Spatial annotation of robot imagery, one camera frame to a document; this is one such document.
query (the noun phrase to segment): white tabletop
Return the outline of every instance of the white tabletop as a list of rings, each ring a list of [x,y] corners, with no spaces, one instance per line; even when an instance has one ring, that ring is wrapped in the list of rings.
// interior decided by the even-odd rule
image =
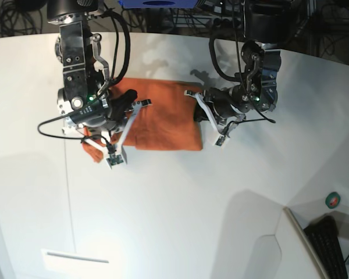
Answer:
[[[282,206],[349,134],[349,67],[282,51],[279,99],[269,114],[277,124],[241,125],[224,149],[206,142],[201,152],[127,148],[129,164],[110,171],[79,143],[64,149],[62,140],[36,132],[37,123],[58,115],[56,36],[0,39],[0,171],[8,171],[7,180],[0,174],[0,221],[21,276],[55,278],[39,267],[41,259],[32,262],[47,248],[112,257],[116,278],[242,278],[256,239],[276,232]],[[115,35],[102,36],[101,56],[111,61]],[[199,82],[191,74],[197,70],[214,86],[231,85],[214,71],[204,38],[131,39],[127,77]],[[235,43],[218,41],[216,50],[222,69],[233,74]],[[202,124],[204,134],[209,129]],[[17,179],[29,172],[33,181]]]

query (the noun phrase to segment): orange cloth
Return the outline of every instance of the orange cloth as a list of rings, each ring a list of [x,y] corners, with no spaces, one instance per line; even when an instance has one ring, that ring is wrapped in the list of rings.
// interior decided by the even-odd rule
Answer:
[[[124,78],[110,91],[117,98],[129,89],[137,91],[137,101],[150,99],[152,105],[140,110],[124,145],[141,150],[202,149],[199,126],[193,120],[197,101],[184,95],[185,90],[199,92],[200,88],[176,81]],[[102,160],[101,151],[86,143],[83,148],[95,162]]]

